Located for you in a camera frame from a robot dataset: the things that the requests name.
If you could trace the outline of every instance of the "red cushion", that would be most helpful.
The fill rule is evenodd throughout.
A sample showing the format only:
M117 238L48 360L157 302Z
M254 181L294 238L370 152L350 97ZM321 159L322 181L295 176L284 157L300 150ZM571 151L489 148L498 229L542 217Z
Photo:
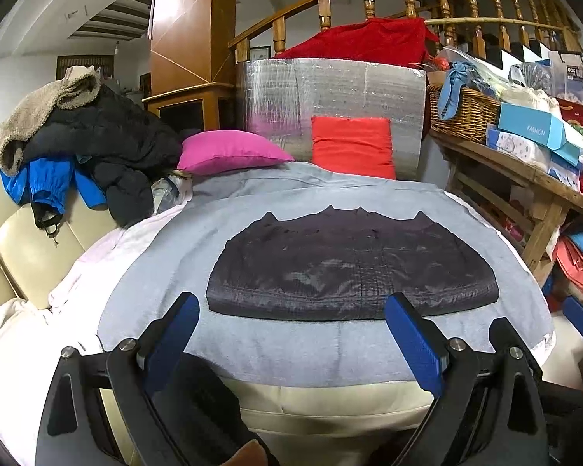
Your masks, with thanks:
M395 179L390 120L315 116L313 163L337 173Z

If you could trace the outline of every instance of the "wooden staircase railing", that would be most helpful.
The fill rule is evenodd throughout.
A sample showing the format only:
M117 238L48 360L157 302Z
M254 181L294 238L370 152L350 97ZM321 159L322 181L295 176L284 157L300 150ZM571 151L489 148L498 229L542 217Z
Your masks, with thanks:
M544 43L550 49L579 48L577 30L567 17L567 12L557 0L511 0L511 9L514 17L507 17L508 6L501 0L492 0L494 15L480 15L477 0L463 0L465 4L458 4L454 11L451 0L436 0L433 2L421 2L421 8L415 7L415 0L404 0L405 10L395 16L416 17L421 10L431 10L433 17L426 19L426 24L435 26L437 31L444 33L443 45L457 45L458 30L466 27L473 30L470 34L470 42L473 45L473 54L478 57L486 57L486 44L484 29L496 28L499 46L505 51L510 51L510 35L508 26L517 29L518 41L524 46L530 45L530 40L536 39ZM251 26L240 33L231 42L229 47L235 49L237 61L248 61L250 40L261 35L269 28L273 28L274 50L285 50L286 29L285 21L304 10L318 7L320 30L331 27L331 0L300 0L286 7L266 19ZM365 18L375 16L375 0L364 0ZM528 9L531 19L525 17L524 9Z

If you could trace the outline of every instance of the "silver insulation panel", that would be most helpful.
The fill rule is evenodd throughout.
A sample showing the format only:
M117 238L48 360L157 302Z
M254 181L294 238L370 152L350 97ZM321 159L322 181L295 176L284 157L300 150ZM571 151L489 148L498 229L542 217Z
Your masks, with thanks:
M425 72L345 59L268 59L237 65L240 127L311 161L311 117L386 117L400 180L415 180Z

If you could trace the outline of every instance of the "metal bolt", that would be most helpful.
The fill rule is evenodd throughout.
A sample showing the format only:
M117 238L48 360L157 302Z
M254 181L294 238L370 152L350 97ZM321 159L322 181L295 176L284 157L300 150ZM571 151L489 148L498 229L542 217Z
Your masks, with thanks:
M511 347L510 348L510 355L514 357L514 359L522 359L523 351L520 350L518 347Z
M60 351L60 357L62 357L63 359L69 359L69 357L71 357L75 351L76 349L71 346L65 347L63 350Z
M452 338L449 340L449 347L457 352L462 352L466 348L466 342L461 338Z
M136 340L133 338L126 338L119 344L119 348L123 352L129 352L132 348L136 347Z

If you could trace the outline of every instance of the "cream leather sofa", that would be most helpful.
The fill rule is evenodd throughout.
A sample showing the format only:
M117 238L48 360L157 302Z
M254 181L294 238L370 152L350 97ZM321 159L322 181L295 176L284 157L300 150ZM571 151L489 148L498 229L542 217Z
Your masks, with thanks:
M47 308L48 293L63 279L73 262L95 241L115 228L106 211L89 210L72 191L65 223L56 243L38 230L29 205L19 207L0 180L0 304L17 294L38 308ZM560 347L545 371L552 379L578 387L576 364L583 341L560 317ZM431 395L414 382L390 382L340 388L266 386L225 379L238 396L243 419L260 433L281 465L357 465L393 430L418 425ZM104 403L124 459L139 464L111 391Z

